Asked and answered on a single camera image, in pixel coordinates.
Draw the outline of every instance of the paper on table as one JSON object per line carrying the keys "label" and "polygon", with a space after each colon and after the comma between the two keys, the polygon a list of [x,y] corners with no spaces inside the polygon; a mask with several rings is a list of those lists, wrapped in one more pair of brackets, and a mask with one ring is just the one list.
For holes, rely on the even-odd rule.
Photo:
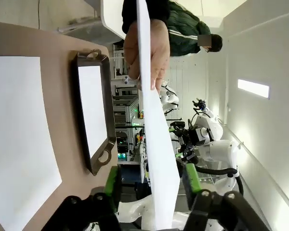
{"label": "paper on table", "polygon": [[156,230],[170,229],[180,177],[158,92],[150,89],[150,19],[144,0],[137,1],[137,25],[144,128]]}
{"label": "paper on table", "polygon": [[20,231],[61,184],[39,57],[0,57],[0,224]]}
{"label": "paper on table", "polygon": [[78,68],[83,118],[90,158],[107,138],[100,66]]}

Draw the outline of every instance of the white floor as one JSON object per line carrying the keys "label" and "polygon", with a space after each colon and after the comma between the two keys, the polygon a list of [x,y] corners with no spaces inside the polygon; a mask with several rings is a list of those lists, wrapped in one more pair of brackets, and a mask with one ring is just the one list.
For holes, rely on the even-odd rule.
{"label": "white floor", "polygon": [[0,22],[56,30],[73,19],[98,17],[84,0],[0,0]]}

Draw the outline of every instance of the brown tabletop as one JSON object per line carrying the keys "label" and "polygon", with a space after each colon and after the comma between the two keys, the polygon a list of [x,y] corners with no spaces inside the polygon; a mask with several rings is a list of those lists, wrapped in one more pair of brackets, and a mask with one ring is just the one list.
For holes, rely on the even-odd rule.
{"label": "brown tabletop", "polygon": [[85,199],[92,188],[104,186],[111,166],[118,161],[117,146],[108,165],[93,176],[85,167],[69,89],[69,62],[77,51],[106,47],[80,39],[23,26],[0,23],[0,56],[38,56],[43,97],[55,158],[62,178],[61,185],[26,225],[24,230],[40,230],[61,202],[69,195]]}

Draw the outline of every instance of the fluorescent light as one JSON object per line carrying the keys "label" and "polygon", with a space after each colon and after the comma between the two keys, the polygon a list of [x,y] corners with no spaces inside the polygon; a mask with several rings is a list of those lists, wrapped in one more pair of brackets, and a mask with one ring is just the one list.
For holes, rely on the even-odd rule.
{"label": "fluorescent light", "polygon": [[237,87],[240,89],[249,91],[251,93],[260,95],[262,97],[269,98],[269,92],[270,92],[269,86],[238,79]]}

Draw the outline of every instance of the green jacket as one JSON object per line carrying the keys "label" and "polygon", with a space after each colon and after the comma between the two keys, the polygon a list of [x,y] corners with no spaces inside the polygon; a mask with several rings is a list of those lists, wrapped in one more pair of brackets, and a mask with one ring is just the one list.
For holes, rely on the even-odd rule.
{"label": "green jacket", "polygon": [[209,27],[179,4],[169,1],[170,16],[167,28],[170,41],[170,56],[198,53],[198,35],[210,35]]}

